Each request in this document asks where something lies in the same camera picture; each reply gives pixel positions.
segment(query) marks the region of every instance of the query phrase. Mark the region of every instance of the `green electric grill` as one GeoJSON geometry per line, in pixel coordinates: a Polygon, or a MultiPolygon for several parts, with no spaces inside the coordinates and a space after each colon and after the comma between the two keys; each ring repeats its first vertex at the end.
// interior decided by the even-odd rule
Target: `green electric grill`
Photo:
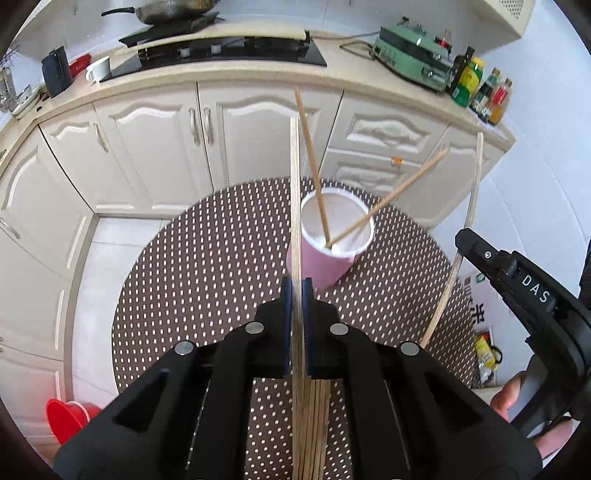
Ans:
{"type": "Polygon", "coordinates": [[[452,63],[448,52],[435,43],[420,25],[408,21],[382,27],[372,55],[401,77],[442,92],[449,81],[452,63]]]}

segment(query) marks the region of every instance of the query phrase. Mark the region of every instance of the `red container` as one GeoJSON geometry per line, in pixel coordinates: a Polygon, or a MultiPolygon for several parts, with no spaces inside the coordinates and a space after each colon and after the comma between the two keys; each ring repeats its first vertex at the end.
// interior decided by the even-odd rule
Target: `red container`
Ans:
{"type": "Polygon", "coordinates": [[[60,445],[70,440],[99,413],[100,408],[92,403],[63,403],[52,398],[46,405],[49,426],[60,445]]]}
{"type": "Polygon", "coordinates": [[[90,65],[90,53],[82,55],[78,57],[76,60],[70,63],[70,71],[72,73],[72,77],[78,75],[82,70],[84,70],[88,65],[90,65]]]}

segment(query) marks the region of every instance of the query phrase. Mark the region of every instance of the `finger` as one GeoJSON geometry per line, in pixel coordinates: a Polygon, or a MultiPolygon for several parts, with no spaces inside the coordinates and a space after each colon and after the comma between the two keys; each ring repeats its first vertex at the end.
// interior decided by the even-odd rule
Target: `finger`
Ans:
{"type": "Polygon", "coordinates": [[[542,458],[546,458],[548,455],[564,446],[573,434],[573,430],[574,421],[572,419],[562,421],[548,433],[535,438],[533,440],[534,445],[538,447],[542,458]]]}
{"type": "Polygon", "coordinates": [[[491,407],[495,412],[501,415],[508,421],[508,410],[515,405],[517,398],[519,398],[519,391],[521,390],[521,381],[525,376],[525,372],[519,372],[516,376],[511,378],[503,389],[497,393],[491,400],[491,407]]]}

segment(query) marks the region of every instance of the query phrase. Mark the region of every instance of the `polka dot tablecloth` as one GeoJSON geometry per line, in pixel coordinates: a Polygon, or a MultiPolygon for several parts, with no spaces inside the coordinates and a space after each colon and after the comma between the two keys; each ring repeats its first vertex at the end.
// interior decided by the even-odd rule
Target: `polka dot tablecloth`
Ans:
{"type": "MultiPolygon", "coordinates": [[[[368,206],[376,197],[343,187],[368,206]]],[[[313,189],[303,180],[302,195],[313,189]]],[[[372,340],[418,342],[443,291],[450,264],[437,244],[392,207],[375,218],[365,254],[318,298],[334,304],[343,322],[372,340]]],[[[290,182],[242,184],[203,199],[162,230],[144,249],[127,278],[112,330],[113,368],[119,392],[178,341],[217,342],[278,298],[290,240],[290,182]]],[[[457,378],[475,379],[472,322],[459,284],[429,345],[457,378]]],[[[291,476],[291,383],[256,379],[253,385],[245,478],[291,476]]],[[[352,477],[341,381],[330,398],[324,480],[352,477]]]]}

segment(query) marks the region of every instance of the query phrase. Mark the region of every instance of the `cabinet door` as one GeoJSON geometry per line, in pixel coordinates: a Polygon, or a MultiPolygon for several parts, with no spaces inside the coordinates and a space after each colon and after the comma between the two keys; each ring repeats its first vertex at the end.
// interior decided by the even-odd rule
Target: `cabinet door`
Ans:
{"type": "MultiPolygon", "coordinates": [[[[300,93],[320,161],[342,92],[305,87],[300,93]]],[[[207,158],[216,190],[290,175],[290,118],[298,116],[295,102],[293,85],[199,83],[207,158]]],[[[302,172],[310,174],[303,137],[300,144],[302,172]]]]}
{"type": "Polygon", "coordinates": [[[0,397],[30,442],[51,440],[45,405],[50,398],[65,401],[65,396],[63,362],[2,347],[0,397]]]}
{"type": "Polygon", "coordinates": [[[92,105],[48,120],[41,130],[66,175],[96,213],[133,215],[141,208],[92,105]]]}
{"type": "Polygon", "coordinates": [[[0,228],[32,256],[72,278],[92,210],[36,128],[0,178],[0,228]]]}
{"type": "Polygon", "coordinates": [[[62,360],[70,283],[0,232],[0,346],[62,360]]]}
{"type": "MultiPolygon", "coordinates": [[[[450,127],[436,148],[442,148],[443,145],[449,146],[449,155],[431,173],[402,194],[397,203],[399,208],[425,227],[440,223],[472,188],[476,135],[450,127]]],[[[482,177],[502,155],[501,150],[485,143],[482,177]]]]}
{"type": "Polygon", "coordinates": [[[178,215],[213,193],[194,83],[141,90],[95,103],[100,124],[141,213],[178,215]]]}

